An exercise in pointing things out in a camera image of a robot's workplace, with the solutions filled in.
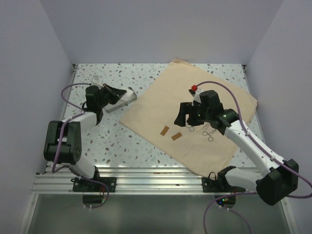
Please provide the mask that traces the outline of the white gauze pad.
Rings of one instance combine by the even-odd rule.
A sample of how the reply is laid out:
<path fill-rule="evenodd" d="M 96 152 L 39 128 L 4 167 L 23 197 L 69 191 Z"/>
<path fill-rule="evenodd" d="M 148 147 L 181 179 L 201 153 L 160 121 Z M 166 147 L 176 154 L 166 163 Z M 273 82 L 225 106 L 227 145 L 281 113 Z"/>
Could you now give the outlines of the white gauze pad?
<path fill-rule="evenodd" d="M 132 99 L 134 92 L 131 89 L 126 89 L 126 93 L 121 97 L 122 101 L 129 101 Z"/>

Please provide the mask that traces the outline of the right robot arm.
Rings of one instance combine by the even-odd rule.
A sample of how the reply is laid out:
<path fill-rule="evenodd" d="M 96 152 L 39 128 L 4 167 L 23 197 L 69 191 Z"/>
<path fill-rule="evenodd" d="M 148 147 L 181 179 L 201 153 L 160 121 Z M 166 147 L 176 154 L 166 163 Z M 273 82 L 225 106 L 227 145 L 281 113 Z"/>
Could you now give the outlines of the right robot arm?
<path fill-rule="evenodd" d="M 214 182 L 208 184 L 222 192 L 249 190 L 256 192 L 268 205 L 274 205 L 298 187 L 298 164 L 274 153 L 239 120 L 233 109 L 224 109 L 216 91 L 189 90 L 192 102 L 182 102 L 175 125 L 185 127 L 209 123 L 235 143 L 255 164 L 257 173 L 228 166 L 218 172 Z"/>

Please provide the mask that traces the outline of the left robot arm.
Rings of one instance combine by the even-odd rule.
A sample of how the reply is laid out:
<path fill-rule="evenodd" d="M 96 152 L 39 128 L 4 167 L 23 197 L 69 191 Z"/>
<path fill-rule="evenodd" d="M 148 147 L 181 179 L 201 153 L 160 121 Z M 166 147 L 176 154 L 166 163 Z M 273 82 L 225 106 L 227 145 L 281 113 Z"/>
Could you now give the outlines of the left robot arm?
<path fill-rule="evenodd" d="M 96 176 L 97 167 L 81 157 L 81 133 L 100 124 L 103 111 L 119 109 L 136 99 L 131 88 L 117 89 L 107 84 L 89 84 L 85 89 L 85 102 L 80 113 L 66 121 L 50 121 L 48 124 L 43 156 L 52 162 L 52 173 L 68 168 L 74 174 L 85 177 L 84 186 L 94 192 L 101 187 Z"/>

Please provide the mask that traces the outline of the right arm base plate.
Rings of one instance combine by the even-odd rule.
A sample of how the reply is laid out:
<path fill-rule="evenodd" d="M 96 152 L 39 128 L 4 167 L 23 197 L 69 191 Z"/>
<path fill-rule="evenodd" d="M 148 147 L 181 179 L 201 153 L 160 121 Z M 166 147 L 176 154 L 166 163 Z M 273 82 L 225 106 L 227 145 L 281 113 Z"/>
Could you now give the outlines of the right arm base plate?
<path fill-rule="evenodd" d="M 208 177 L 201 178 L 202 190 L 204 193 L 243 193 L 246 189 L 233 187 L 230 185 L 221 185 L 218 182 L 215 172 L 210 172 Z"/>

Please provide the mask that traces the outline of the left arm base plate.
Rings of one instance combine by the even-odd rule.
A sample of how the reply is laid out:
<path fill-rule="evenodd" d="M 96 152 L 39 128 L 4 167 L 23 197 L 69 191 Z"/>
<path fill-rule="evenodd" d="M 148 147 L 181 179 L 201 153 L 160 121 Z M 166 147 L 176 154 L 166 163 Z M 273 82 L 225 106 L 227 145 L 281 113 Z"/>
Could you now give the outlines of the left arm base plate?
<path fill-rule="evenodd" d="M 92 179 L 84 179 L 75 177 L 71 179 L 73 183 L 73 192 L 96 193 L 109 192 L 114 193 L 117 185 L 116 177 L 101 177 L 99 173 L 95 173 Z"/>

